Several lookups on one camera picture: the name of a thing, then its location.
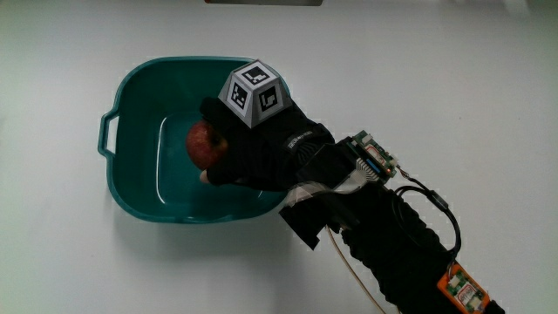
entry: red apple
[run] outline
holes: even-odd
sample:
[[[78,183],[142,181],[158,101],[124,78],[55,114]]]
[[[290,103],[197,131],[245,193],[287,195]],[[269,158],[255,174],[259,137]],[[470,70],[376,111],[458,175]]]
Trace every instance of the red apple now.
[[[188,156],[200,170],[205,170],[223,158],[228,143],[207,121],[196,122],[188,131],[186,150]]]

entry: white surface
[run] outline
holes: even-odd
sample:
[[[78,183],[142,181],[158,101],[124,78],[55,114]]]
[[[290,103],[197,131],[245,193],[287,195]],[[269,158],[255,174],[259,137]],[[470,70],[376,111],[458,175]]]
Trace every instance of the white surface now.
[[[463,2],[118,3],[0,1],[0,312],[376,312],[325,234],[311,252],[276,211],[192,227],[112,201],[101,115],[133,67],[186,55],[261,58],[338,140],[373,133],[452,204],[492,298],[558,307],[555,22]]]

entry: black sleeve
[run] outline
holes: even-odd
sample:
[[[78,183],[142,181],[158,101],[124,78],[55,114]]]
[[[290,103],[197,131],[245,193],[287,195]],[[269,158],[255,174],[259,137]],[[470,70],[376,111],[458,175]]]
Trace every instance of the black sleeve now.
[[[416,211],[393,191],[373,184],[339,196],[360,221],[354,229],[342,232],[344,242],[350,254],[372,271],[388,302],[405,314],[459,313],[436,285],[451,256]],[[401,203],[405,227],[420,247],[398,226],[392,201]]]

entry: gloved hand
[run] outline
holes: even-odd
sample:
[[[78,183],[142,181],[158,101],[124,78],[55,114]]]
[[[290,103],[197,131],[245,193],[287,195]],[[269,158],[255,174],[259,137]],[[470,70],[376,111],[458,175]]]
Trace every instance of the gloved hand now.
[[[293,106],[248,128],[219,99],[206,98],[200,112],[227,140],[228,151],[200,179],[214,185],[228,183],[267,191],[284,191],[297,184],[296,171],[323,144],[334,143],[321,124]]]

